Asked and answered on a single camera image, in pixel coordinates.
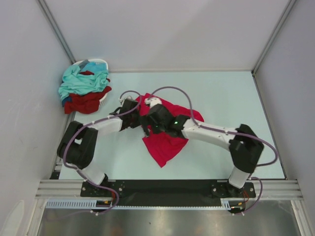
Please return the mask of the pink red t shirt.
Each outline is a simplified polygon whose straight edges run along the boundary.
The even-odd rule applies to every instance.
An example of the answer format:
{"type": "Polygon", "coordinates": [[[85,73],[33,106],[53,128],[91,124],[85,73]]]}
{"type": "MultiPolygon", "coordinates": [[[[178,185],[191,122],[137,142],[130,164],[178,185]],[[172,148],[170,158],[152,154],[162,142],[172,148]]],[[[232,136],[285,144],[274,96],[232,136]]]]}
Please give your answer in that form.
{"type": "MultiPolygon", "coordinates": [[[[172,104],[164,99],[161,101],[173,116],[191,116],[190,109],[172,104]]],[[[188,139],[171,137],[164,132],[154,134],[151,127],[148,127],[148,129],[150,131],[149,136],[144,137],[142,140],[151,157],[161,168],[163,168],[169,160],[173,159],[188,143],[188,139]]]]}

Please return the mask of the white laundry basket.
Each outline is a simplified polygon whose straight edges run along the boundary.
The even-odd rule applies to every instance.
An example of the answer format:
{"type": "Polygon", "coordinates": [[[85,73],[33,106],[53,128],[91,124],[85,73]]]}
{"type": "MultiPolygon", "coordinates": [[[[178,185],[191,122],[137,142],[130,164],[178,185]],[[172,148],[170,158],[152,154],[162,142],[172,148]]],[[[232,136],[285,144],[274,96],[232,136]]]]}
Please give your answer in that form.
{"type": "MultiPolygon", "coordinates": [[[[81,61],[75,62],[73,65],[78,65],[81,69],[84,69],[89,64],[91,65],[90,67],[93,69],[93,71],[91,71],[91,72],[94,72],[95,70],[98,70],[98,68],[104,69],[105,71],[108,72],[108,63],[105,60],[102,60],[102,59],[81,60],[81,61]]],[[[99,107],[104,106],[107,93],[102,98],[100,98],[100,100],[99,100],[99,107]]]]}

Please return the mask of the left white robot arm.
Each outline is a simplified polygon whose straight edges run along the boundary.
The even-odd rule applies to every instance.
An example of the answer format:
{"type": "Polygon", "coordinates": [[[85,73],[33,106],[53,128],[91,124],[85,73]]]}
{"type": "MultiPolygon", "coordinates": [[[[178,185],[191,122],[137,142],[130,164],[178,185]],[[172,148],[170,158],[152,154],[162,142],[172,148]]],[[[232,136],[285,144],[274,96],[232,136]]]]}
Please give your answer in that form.
{"type": "Polygon", "coordinates": [[[139,106],[141,102],[124,99],[122,106],[105,118],[82,124],[72,121],[57,149],[57,156],[63,165],[75,170],[85,181],[92,184],[91,190],[97,196],[108,193],[107,175],[93,161],[97,138],[102,135],[120,132],[140,124],[139,106]]]}

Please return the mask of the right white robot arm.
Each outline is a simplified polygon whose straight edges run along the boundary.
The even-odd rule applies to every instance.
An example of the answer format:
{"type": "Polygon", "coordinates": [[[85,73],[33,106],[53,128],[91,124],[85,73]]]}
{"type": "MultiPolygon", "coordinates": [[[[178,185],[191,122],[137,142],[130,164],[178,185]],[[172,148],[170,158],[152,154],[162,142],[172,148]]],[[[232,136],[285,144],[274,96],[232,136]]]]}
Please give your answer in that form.
{"type": "Polygon", "coordinates": [[[144,102],[149,107],[142,117],[147,135],[147,127],[150,127],[154,134],[203,141],[229,151],[234,167],[227,181],[227,192],[232,197],[244,193],[246,180],[256,169],[264,150],[264,144],[249,126],[241,124],[235,129],[213,126],[195,120],[193,113],[190,116],[172,115],[157,97],[146,98],[144,102]]]}

